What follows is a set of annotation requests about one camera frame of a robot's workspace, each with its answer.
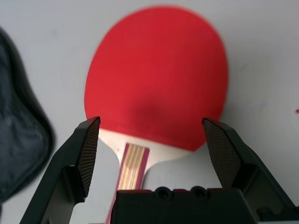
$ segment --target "white table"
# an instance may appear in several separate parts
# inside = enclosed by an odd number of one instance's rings
[[[84,87],[93,54],[109,28],[130,12],[172,3],[200,13],[226,47],[229,90],[221,120],[254,149],[299,205],[299,1],[111,0],[0,2],[0,26],[13,39],[31,87],[56,133],[57,150],[85,120]],[[118,176],[116,155],[99,142],[90,196],[71,224],[104,222]],[[21,220],[41,179],[7,201],[2,224]],[[154,166],[145,188],[220,187],[206,146]]]

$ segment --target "ping pong paddle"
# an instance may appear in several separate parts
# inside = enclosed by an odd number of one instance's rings
[[[116,23],[92,60],[87,118],[122,161],[127,142],[150,148],[145,171],[205,143],[203,117],[219,119],[228,67],[220,37],[197,14],[150,7]]]

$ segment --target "red paddle face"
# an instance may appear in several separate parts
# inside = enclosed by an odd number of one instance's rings
[[[194,151],[203,117],[219,119],[228,68],[223,44],[201,17],[152,7],[119,21],[102,40],[85,89],[101,128]]]

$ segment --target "black bag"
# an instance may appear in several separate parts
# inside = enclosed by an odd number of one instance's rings
[[[0,29],[0,204],[46,165],[53,132],[36,101],[14,45]]]

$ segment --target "paddle handle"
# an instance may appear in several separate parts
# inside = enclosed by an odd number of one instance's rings
[[[116,191],[142,188],[142,182],[149,153],[149,148],[131,143],[126,144],[124,155],[121,161]],[[114,194],[105,224],[110,224],[111,212],[115,202],[115,197],[116,193]]]

